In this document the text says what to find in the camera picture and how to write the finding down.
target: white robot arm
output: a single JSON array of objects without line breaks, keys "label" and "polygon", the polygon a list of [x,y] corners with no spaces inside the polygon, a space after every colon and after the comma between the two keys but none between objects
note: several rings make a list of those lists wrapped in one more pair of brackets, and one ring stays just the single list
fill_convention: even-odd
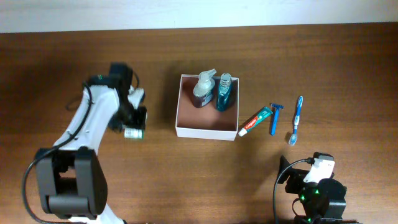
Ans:
[{"label": "white robot arm", "polygon": [[[132,70],[123,63],[111,64],[108,77],[92,77],[83,90],[76,114],[55,142],[53,152],[46,154],[52,149],[40,149],[36,154],[37,183],[44,212],[73,223],[126,223],[106,203],[108,187],[97,154],[107,127],[133,130],[134,136],[143,136],[146,108],[139,104],[145,94],[143,89],[133,89],[131,80]],[[75,169],[75,178],[61,177],[59,173],[68,169]],[[30,209],[28,212],[36,221],[42,221],[33,216]]]}]

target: white wall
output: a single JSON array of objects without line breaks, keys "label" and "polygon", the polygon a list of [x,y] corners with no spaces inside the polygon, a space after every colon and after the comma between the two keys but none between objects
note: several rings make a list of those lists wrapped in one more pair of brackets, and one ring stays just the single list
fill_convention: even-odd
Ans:
[{"label": "white wall", "polygon": [[0,0],[0,32],[398,21],[398,0]]}]

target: white box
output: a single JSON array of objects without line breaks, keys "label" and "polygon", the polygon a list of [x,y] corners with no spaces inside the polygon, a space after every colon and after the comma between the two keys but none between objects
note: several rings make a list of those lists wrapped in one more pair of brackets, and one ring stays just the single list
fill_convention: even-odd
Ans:
[{"label": "white box", "polygon": [[216,109],[220,77],[213,77],[213,79],[216,81],[213,100],[202,108],[196,108],[192,100],[198,75],[181,75],[175,118],[175,130],[178,137],[235,140],[239,120],[239,78],[232,78],[233,89],[229,99],[231,105],[224,112]]}]

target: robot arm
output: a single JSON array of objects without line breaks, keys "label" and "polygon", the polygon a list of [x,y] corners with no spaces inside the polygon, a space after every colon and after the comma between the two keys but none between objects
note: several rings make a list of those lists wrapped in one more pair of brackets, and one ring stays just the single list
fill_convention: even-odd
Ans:
[{"label": "robot arm", "polygon": [[[71,137],[80,125],[77,135],[36,165],[37,184],[44,212],[55,214],[71,222],[89,224],[123,224],[106,203],[108,186],[97,154],[107,127],[113,130],[134,130],[143,136],[146,108],[138,105],[144,99],[143,89],[131,86],[132,70],[125,64],[111,65],[108,77],[92,77],[89,89],[67,130],[55,142],[58,146]],[[40,149],[36,158],[48,149]],[[60,174],[74,169],[76,177]]]},{"label": "robot arm", "polygon": [[333,179],[335,166],[333,156],[316,152],[306,162],[312,165],[309,171],[294,169],[292,165],[296,162],[290,164],[284,156],[281,156],[279,175],[275,183],[276,187],[277,184],[283,184],[286,181],[286,193],[297,194],[298,199],[295,201],[300,201],[304,207],[305,215],[296,215],[294,223],[358,223],[342,218],[346,208],[344,197],[347,188]]}]

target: toothpaste cap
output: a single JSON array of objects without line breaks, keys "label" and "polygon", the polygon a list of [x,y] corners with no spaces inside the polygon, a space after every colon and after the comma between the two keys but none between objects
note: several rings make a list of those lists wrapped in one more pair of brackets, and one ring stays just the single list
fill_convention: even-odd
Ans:
[{"label": "toothpaste cap", "polygon": [[244,136],[244,135],[247,134],[247,133],[248,133],[248,131],[247,131],[246,129],[242,128],[242,129],[239,131],[238,135],[242,137],[242,136]]}]

